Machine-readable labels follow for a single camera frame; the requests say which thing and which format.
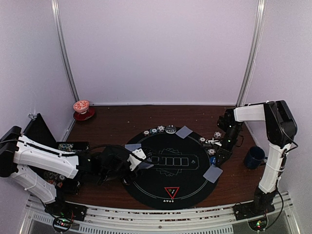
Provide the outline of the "blue white chip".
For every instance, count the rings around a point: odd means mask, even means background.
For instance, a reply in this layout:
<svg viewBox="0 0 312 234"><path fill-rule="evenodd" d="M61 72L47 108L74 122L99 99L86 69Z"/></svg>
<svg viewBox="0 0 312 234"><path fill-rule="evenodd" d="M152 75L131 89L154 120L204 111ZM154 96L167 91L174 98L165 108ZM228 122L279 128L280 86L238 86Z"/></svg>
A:
<svg viewBox="0 0 312 234"><path fill-rule="evenodd" d="M214 148L210 148L207 150L209 156L214 156L216 154L216 150Z"/></svg>
<svg viewBox="0 0 312 234"><path fill-rule="evenodd" d="M164 132L164 131L165 131L165 126L164 126L164 125L159 125L159 126L157 127L157 131L158 131L159 133Z"/></svg>

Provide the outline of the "playing card seat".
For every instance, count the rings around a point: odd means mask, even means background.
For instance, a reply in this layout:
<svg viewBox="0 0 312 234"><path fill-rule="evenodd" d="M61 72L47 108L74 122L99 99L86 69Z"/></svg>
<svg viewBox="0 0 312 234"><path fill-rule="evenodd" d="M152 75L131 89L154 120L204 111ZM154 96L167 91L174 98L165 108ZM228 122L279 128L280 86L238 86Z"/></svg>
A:
<svg viewBox="0 0 312 234"><path fill-rule="evenodd" d="M180 137L181 139L185 139L188 135L190 135L193 132L190 128L187 126L181 127L179 130L176 131L176 135Z"/></svg>
<svg viewBox="0 0 312 234"><path fill-rule="evenodd" d="M125 149L129 150L129 151L134 151L136 149L140 149L141 148L141 144L125 144L124 145Z"/></svg>

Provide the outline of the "blue playing card deck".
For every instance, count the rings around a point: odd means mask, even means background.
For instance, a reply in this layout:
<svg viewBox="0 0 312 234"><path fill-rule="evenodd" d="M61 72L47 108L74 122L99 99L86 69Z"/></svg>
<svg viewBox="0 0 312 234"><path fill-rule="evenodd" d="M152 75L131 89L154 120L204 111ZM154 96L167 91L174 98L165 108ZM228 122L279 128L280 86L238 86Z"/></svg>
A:
<svg viewBox="0 0 312 234"><path fill-rule="evenodd" d="M138 166L137 166L137 169L138 170L143 170L143 169L149 169L151 167L153 167L154 164L152 163L146 163L146 162L141 162Z"/></svg>

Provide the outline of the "playing card top seat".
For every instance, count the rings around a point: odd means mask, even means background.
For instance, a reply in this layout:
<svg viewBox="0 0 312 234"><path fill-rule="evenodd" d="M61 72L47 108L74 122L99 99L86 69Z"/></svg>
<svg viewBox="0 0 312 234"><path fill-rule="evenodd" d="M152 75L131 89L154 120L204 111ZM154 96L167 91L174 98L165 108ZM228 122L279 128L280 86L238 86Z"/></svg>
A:
<svg viewBox="0 0 312 234"><path fill-rule="evenodd" d="M176 131L176 135L180 137L181 139L185 139L188 135L190 135L193 132L190 128L187 126L181 127L179 130Z"/></svg>

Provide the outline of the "green chip top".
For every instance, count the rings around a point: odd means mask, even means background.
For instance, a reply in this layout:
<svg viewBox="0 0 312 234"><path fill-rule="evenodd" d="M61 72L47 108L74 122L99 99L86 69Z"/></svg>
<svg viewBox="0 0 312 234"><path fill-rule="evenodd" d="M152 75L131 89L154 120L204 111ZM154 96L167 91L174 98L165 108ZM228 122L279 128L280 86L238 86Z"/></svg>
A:
<svg viewBox="0 0 312 234"><path fill-rule="evenodd" d="M152 129L150 130L150 133L151 133L152 135L157 134L157 133L158 133L158 130L157 130L156 128L152 128Z"/></svg>

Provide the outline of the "clear acrylic dealer button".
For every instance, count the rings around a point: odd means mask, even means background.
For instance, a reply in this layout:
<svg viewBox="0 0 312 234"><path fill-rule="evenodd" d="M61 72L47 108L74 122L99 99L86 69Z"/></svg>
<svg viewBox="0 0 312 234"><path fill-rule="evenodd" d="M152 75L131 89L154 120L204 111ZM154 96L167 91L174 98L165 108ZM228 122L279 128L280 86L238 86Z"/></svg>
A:
<svg viewBox="0 0 312 234"><path fill-rule="evenodd" d="M165 127L165 132L168 134L174 134L176 132L176 127L174 125L168 125Z"/></svg>

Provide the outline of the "blue white chip top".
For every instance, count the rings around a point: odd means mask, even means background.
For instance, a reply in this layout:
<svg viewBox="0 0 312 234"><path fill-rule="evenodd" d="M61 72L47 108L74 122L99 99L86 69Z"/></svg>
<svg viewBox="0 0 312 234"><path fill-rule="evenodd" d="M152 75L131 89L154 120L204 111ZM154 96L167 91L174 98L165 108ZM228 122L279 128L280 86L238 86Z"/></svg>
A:
<svg viewBox="0 0 312 234"><path fill-rule="evenodd" d="M164 131L165 131L165 126L164 126L164 125L159 125L159 126L157 127L157 131L158 131L159 133L164 132Z"/></svg>

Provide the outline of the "red triangle marker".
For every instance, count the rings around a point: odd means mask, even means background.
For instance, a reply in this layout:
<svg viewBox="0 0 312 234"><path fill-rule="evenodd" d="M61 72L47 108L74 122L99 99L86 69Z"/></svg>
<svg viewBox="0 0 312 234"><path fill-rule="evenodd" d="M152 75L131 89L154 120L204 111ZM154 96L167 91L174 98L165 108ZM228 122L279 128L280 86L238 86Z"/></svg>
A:
<svg viewBox="0 0 312 234"><path fill-rule="evenodd" d="M164 187L164 189L171 199L175 199L180 187Z"/></svg>

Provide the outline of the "blue round blind button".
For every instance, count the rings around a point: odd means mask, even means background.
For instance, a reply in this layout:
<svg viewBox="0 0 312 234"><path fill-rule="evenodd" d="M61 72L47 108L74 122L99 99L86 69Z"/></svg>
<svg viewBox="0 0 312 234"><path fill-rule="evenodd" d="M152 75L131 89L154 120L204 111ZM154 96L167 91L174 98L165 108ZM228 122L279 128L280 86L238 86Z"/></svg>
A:
<svg viewBox="0 0 312 234"><path fill-rule="evenodd" d="M210 157L210 163L212 164L212 165L216 165L216 157L215 156L213 156L213 157Z"/></svg>

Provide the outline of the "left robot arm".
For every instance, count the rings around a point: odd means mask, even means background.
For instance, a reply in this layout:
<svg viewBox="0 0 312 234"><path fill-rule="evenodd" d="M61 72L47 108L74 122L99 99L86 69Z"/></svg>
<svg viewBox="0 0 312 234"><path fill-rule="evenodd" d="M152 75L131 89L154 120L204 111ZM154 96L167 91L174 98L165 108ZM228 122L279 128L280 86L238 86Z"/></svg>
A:
<svg viewBox="0 0 312 234"><path fill-rule="evenodd" d="M62 198L62 189L49 183L33 168L54 173L54 179L66 181L101 185L121 178L129 182L129 176L137 168L137 157L119 145L105 145L104 148L102 153L94 154L89 150L65 152L35 142L23 135L20 127L13 126L0 138L0 176L14 180L44 204L51 204L59 216L66 216L70 205Z"/></svg>

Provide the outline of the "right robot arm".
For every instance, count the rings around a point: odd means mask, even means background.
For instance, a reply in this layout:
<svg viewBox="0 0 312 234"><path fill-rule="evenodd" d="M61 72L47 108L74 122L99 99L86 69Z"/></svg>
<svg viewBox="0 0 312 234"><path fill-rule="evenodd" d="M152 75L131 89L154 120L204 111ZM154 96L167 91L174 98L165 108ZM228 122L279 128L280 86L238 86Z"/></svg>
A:
<svg viewBox="0 0 312 234"><path fill-rule="evenodd" d="M278 193L278 182L283 174L287 155L293 150L297 124L284 100L267 101L227 109L217 125L225 136L215 155L215 164L220 167L232 156L243 122L263 121L269 143L269 152L264 174L255 190L252 202L234 205L238 219L262 215L273 211L273 198Z"/></svg>

